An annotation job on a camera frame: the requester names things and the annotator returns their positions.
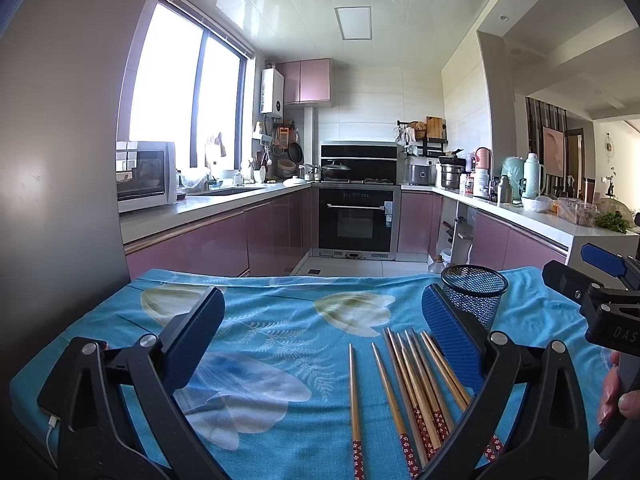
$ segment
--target white water heater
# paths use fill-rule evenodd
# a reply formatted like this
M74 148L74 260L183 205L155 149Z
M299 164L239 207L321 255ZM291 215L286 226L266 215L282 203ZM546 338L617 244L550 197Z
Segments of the white water heater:
M283 97L284 76L274 68L265 68L262 71L260 113L282 118Z

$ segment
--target finger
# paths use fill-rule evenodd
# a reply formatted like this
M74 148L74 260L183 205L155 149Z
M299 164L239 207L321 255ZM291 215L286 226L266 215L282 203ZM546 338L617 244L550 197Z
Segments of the finger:
M598 409L598 426L605 424L611 415L617 411L615 404L601 404Z
M610 402L620 390L620 377L618 376L618 367L614 366L604 378L602 383L602 402Z
M626 418L640 418L640 390L621 396L618 407Z

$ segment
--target leafy green vegetable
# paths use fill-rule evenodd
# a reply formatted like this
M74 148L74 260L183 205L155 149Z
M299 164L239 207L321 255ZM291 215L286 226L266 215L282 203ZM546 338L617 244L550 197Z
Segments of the leafy green vegetable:
M596 225L602 229L609 229L610 231L616 231L618 233L626 233L626 230L629 229L629 223L622 218L620 211L598 216L596 218Z

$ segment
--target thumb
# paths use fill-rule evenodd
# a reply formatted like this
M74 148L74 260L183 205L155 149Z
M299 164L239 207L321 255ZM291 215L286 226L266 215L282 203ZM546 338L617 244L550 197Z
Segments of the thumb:
M626 418L640 418L640 390L621 396L618 407Z

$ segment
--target window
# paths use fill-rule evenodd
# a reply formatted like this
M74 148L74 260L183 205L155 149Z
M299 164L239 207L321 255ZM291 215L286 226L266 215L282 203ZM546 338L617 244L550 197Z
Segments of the window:
M130 140L175 143L177 169L239 167L246 58L160 1L140 56Z

